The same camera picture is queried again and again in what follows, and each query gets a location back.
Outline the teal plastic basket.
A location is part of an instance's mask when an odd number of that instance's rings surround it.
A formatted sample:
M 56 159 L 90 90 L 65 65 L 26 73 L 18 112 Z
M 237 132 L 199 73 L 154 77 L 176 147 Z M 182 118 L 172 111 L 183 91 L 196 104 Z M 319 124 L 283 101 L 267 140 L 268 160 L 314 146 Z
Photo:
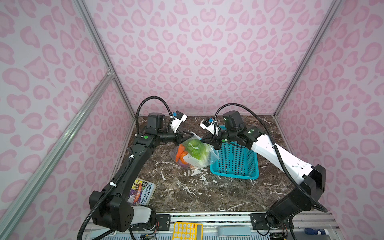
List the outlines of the teal plastic basket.
M 259 177 L 257 154 L 234 142 L 222 142 L 218 157 L 212 157 L 210 170 L 221 177 L 255 180 Z

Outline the clear zip top bag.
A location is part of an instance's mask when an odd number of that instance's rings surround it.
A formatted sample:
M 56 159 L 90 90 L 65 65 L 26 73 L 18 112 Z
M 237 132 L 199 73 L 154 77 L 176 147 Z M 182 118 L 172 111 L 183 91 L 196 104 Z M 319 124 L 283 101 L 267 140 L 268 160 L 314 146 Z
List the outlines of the clear zip top bag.
M 170 151 L 170 157 L 176 164 L 186 169 L 202 169 L 219 160 L 219 151 L 213 146 L 202 143 L 201 138 L 193 136 Z

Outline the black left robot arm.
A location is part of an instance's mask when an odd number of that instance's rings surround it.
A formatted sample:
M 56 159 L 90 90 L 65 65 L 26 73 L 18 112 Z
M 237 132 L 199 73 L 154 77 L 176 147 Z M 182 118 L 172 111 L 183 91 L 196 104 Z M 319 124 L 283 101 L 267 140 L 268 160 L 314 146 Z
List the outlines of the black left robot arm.
M 82 237 L 89 222 L 105 227 L 110 232 L 122 233 L 134 225 L 146 225 L 149 228 L 155 226 L 155 210 L 129 202 L 132 186 L 157 147 L 167 143 L 178 146 L 193 136 L 190 132 L 179 130 L 187 115 L 179 111 L 171 114 L 169 128 L 163 126 L 164 118 L 160 113 L 149 114 L 147 125 L 137 133 L 129 148 L 131 154 L 128 160 L 101 191 L 92 192 L 89 197 L 91 211 L 81 225 L 78 239 Z

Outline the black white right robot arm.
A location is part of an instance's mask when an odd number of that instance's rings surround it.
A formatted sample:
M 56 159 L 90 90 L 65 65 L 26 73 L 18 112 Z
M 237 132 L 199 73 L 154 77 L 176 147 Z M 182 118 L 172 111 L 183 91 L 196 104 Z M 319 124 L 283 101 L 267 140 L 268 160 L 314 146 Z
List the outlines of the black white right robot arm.
M 293 190 L 267 210 L 262 223 L 271 229 L 277 229 L 284 224 L 292 226 L 292 218 L 301 212 L 328 212 L 319 202 L 326 188 L 326 169 L 321 165 L 313 166 L 279 146 L 268 125 L 259 116 L 254 117 L 263 126 L 262 130 L 256 126 L 248 126 L 237 111 L 223 114 L 223 127 L 218 125 L 216 118 L 204 119 L 200 126 L 208 134 L 201 141 L 216 150 L 231 143 L 245 147 L 276 166 L 294 185 Z

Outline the toy carrot with leaves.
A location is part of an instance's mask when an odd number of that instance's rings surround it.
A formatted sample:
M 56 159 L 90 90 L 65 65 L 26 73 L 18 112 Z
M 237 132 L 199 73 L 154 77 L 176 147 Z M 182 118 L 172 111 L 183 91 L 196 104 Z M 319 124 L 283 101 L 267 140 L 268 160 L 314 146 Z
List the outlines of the toy carrot with leaves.
M 184 145 L 180 144 L 178 148 L 178 152 L 176 154 L 175 161 L 176 163 L 180 162 L 183 165 L 188 165 L 188 163 L 184 160 L 184 157 L 187 156 L 189 153 L 187 152 Z

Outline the green toy cabbage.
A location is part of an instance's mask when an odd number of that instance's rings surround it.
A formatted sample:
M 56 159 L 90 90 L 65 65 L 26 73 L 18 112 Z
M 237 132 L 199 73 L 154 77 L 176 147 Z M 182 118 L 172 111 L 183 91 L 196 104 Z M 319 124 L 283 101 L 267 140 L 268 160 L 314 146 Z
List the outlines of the green toy cabbage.
M 199 161 L 207 161 L 210 159 L 210 154 L 213 151 L 211 145 L 202 143 L 200 139 L 188 139 L 183 142 L 187 152 Z

